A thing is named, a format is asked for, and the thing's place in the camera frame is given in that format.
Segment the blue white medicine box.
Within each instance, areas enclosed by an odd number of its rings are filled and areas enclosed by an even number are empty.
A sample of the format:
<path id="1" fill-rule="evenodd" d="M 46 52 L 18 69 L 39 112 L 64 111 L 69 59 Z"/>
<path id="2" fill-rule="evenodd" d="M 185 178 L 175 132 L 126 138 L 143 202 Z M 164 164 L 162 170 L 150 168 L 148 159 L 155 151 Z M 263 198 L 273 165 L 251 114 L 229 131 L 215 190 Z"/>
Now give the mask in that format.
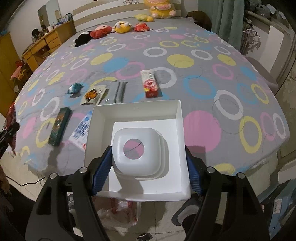
<path id="1" fill-rule="evenodd" d="M 69 137 L 69 142 L 78 147 L 80 150 L 85 152 L 87 136 L 90 126 L 90 121 L 92 117 L 92 111 L 86 113 L 84 118 L 82 118 L 79 125 L 75 128 L 71 136 Z"/>

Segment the dark green long box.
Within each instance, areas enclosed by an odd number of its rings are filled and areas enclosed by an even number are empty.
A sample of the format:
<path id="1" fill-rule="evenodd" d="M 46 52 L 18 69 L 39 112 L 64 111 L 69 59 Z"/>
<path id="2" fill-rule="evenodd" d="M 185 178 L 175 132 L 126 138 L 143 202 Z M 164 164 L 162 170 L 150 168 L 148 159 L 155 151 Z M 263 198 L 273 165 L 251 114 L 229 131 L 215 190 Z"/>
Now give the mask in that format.
<path id="1" fill-rule="evenodd" d="M 69 107 L 60 108 L 53 124 L 48 143 L 54 147 L 59 146 L 62 140 L 67 123 L 71 116 L 71 109 Z"/>

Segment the white square plastic tray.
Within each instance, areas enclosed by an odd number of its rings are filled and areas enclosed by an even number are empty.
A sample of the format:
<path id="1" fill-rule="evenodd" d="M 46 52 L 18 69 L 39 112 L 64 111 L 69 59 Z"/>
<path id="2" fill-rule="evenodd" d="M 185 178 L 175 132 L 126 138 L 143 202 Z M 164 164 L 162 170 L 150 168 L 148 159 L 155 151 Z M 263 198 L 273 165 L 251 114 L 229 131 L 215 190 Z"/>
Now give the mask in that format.
<path id="1" fill-rule="evenodd" d="M 190 197 L 179 100 L 96 106 L 84 163 L 103 155 L 107 159 L 94 177 L 94 195 L 138 202 Z"/>

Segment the orange print snack packet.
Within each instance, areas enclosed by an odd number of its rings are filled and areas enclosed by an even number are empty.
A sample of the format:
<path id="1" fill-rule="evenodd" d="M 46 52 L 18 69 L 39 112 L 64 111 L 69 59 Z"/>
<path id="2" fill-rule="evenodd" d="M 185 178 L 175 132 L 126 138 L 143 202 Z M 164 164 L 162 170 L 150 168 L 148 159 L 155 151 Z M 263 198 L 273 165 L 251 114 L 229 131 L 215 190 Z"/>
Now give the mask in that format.
<path id="1" fill-rule="evenodd" d="M 80 105 L 98 105 L 107 90 L 107 85 L 95 85 L 90 87 L 82 96 Z"/>

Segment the teal wrapper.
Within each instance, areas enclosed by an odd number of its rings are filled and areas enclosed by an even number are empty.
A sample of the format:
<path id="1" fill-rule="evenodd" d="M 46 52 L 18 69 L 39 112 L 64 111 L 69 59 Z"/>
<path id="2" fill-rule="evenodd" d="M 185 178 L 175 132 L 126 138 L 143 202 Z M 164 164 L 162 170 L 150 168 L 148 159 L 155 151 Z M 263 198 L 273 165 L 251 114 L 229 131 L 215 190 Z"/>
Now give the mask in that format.
<path id="1" fill-rule="evenodd" d="M 83 87 L 81 83 L 74 83 L 68 87 L 66 94 L 77 94 Z"/>

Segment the grey foil pouch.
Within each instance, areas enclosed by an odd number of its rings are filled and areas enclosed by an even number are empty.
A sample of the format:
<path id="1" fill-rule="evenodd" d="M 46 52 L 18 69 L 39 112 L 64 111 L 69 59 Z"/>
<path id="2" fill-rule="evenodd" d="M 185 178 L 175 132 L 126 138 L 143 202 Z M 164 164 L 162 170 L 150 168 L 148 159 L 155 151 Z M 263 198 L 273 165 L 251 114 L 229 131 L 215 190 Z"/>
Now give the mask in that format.
<path id="1" fill-rule="evenodd" d="M 125 92 L 126 81 L 115 81 L 108 85 L 106 104 L 122 103 Z"/>

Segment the red white medicine box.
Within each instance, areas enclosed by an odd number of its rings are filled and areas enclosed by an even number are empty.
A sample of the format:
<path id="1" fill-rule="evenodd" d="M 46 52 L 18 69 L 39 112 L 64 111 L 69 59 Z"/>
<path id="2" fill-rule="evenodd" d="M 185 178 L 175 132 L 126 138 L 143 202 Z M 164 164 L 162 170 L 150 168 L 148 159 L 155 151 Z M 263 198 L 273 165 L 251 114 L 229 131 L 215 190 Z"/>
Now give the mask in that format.
<path id="1" fill-rule="evenodd" d="M 159 87 L 154 74 L 151 70 L 142 70 L 140 72 L 142 78 L 142 85 L 146 98 L 157 97 L 159 94 Z"/>

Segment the white red plastic trash bag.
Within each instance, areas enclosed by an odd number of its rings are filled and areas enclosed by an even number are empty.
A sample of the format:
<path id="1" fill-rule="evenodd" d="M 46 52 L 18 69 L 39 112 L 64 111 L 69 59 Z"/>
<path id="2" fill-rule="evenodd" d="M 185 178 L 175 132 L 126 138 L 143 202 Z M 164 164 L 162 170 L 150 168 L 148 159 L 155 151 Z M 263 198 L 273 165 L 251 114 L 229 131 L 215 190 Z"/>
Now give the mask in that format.
<path id="1" fill-rule="evenodd" d="M 138 223 L 142 203 L 107 197 L 92 197 L 95 210 L 104 227 L 130 228 Z"/>

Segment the grey slipper right foot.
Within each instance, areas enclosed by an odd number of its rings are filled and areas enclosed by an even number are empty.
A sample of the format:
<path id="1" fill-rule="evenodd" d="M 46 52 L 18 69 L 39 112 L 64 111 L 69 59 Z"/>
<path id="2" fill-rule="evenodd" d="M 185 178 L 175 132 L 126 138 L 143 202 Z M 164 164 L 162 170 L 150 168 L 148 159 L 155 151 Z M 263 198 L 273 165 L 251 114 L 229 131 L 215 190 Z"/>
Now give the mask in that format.
<path id="1" fill-rule="evenodd" d="M 195 216 L 198 211 L 198 202 L 195 199 L 189 199 L 176 211 L 176 213 L 171 218 L 171 222 L 175 226 L 181 226 L 187 217 L 191 215 Z"/>

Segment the bed with circle-pattern sheet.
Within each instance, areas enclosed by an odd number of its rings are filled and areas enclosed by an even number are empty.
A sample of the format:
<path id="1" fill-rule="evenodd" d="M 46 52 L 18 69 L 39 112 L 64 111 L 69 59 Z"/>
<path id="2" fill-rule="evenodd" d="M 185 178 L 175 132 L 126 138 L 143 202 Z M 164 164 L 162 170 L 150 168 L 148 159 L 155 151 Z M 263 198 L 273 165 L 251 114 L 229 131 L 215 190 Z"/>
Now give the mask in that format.
<path id="1" fill-rule="evenodd" d="M 16 152 L 37 172 L 67 174 L 82 164 L 82 103 L 99 85 L 101 104 L 150 101 L 141 72 L 159 88 L 153 100 L 177 99 L 185 144 L 210 165 L 245 171 L 290 137 L 285 115 L 263 76 L 232 45 L 188 19 L 158 20 L 148 32 L 110 33 L 76 47 L 67 40 L 34 71 L 16 98 Z"/>

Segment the wooden desk with drawers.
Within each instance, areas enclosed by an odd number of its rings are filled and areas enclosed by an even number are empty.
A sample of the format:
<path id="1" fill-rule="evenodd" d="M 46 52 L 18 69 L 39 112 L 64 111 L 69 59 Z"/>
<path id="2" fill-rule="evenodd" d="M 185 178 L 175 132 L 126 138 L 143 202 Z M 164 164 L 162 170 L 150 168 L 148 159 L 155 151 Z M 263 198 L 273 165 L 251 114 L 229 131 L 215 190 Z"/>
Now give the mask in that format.
<path id="1" fill-rule="evenodd" d="M 34 42 L 22 54 L 22 59 L 34 72 L 44 60 L 76 34 L 74 21 L 67 21 Z"/>

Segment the black white plush toy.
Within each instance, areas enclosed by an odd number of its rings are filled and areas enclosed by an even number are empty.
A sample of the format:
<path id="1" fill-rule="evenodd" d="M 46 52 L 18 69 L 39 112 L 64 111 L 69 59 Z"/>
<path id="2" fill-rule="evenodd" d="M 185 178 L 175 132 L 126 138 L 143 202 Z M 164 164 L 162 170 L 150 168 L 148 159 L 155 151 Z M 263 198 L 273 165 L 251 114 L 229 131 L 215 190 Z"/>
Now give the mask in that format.
<path id="1" fill-rule="evenodd" d="M 90 40 L 93 38 L 90 35 L 91 31 L 84 31 L 82 32 L 77 39 L 75 39 L 73 42 L 75 43 L 75 48 L 87 44 Z"/>

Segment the teal green curtain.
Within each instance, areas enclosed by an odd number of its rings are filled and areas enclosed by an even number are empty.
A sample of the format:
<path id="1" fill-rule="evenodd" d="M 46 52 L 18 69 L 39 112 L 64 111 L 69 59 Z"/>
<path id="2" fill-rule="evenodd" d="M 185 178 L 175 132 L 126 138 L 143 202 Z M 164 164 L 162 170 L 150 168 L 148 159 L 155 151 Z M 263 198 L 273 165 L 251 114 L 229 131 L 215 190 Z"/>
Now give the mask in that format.
<path id="1" fill-rule="evenodd" d="M 210 18 L 212 32 L 216 33 L 236 50 L 240 49 L 243 31 L 244 1 L 198 1 L 198 10 L 203 11 Z"/>

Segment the yellow bee plush toy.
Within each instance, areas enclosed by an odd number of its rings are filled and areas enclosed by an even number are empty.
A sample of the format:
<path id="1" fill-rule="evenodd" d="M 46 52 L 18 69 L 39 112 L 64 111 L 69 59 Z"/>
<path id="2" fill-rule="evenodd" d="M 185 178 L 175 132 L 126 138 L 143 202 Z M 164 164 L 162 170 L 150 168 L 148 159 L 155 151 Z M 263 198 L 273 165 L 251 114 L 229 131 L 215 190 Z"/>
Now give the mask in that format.
<path id="1" fill-rule="evenodd" d="M 112 27 L 111 32 L 114 33 L 127 33 L 130 32 L 133 29 L 132 25 L 127 21 L 118 21 L 115 23 L 115 25 Z"/>

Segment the small red plush toy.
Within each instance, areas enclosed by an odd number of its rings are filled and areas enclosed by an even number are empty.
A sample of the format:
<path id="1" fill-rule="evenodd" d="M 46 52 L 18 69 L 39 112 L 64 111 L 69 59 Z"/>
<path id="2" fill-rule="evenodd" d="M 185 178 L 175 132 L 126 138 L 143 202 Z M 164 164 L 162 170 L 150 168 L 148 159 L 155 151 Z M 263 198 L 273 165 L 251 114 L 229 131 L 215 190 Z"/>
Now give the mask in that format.
<path id="1" fill-rule="evenodd" d="M 144 22 L 137 23 L 133 29 L 136 32 L 146 32 L 151 30 L 150 27 Z"/>

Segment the yellow green plush toy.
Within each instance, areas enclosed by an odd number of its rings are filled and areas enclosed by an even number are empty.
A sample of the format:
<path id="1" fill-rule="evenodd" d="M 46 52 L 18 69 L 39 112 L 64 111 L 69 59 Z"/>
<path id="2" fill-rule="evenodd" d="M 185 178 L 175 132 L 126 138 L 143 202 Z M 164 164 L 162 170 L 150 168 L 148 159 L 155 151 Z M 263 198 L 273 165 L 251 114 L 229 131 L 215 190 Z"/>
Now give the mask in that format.
<path id="1" fill-rule="evenodd" d="M 146 14 L 138 14 L 134 16 L 138 21 L 142 22 L 153 22 L 154 18 Z"/>

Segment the large yellow pig plush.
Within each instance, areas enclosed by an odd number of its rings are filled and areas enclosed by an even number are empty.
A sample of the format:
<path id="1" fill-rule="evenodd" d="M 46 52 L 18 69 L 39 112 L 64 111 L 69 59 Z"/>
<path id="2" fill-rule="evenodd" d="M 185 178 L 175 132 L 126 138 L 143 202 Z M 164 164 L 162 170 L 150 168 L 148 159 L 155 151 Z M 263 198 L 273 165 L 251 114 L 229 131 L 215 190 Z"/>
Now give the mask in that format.
<path id="1" fill-rule="evenodd" d="M 167 19 L 175 17 L 177 12 L 174 4 L 169 0 L 144 0 L 153 19 Z"/>

